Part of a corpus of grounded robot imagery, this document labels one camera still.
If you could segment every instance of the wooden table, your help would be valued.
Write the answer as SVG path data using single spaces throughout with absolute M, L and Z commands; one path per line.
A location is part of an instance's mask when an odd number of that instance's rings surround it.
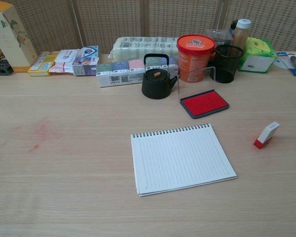
M 176 86 L 151 100 L 95 77 L 0 77 L 0 237 L 296 236 L 296 77 L 237 72 L 217 91 L 230 108 L 193 120 Z M 238 178 L 138 197 L 130 134 L 206 122 Z

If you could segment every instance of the notebook spiral binding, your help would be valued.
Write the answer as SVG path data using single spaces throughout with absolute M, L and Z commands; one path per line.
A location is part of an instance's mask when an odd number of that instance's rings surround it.
M 188 130 L 194 130 L 204 127 L 210 127 L 208 123 L 200 124 L 200 125 L 193 125 L 193 126 L 187 126 L 187 127 L 178 127 L 168 130 L 161 130 L 161 131 L 154 131 L 154 132 L 143 132 L 143 133 L 137 133 L 133 134 L 133 137 L 149 137 L 149 136 L 156 136 L 161 134 L 167 134 L 167 133 L 174 133 L 174 132 L 181 132 L 181 131 L 188 131 Z

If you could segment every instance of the teapot lid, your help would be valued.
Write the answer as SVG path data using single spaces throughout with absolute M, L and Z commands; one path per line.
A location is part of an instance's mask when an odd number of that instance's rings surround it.
M 159 68 L 150 69 L 146 71 L 146 77 L 152 82 L 161 82 L 168 78 L 168 72 Z

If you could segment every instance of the spiral notebook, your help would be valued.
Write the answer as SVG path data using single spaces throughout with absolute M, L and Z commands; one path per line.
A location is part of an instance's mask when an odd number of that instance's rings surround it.
M 237 178 L 208 123 L 132 134 L 131 143 L 139 196 Z

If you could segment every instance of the teapot spout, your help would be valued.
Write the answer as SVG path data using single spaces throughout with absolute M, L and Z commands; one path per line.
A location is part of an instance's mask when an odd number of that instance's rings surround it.
M 170 80 L 170 89 L 172 89 L 172 87 L 175 85 L 175 83 L 177 82 L 177 80 L 178 80 L 178 77 L 177 76 L 175 76 L 174 78 L 172 78 Z

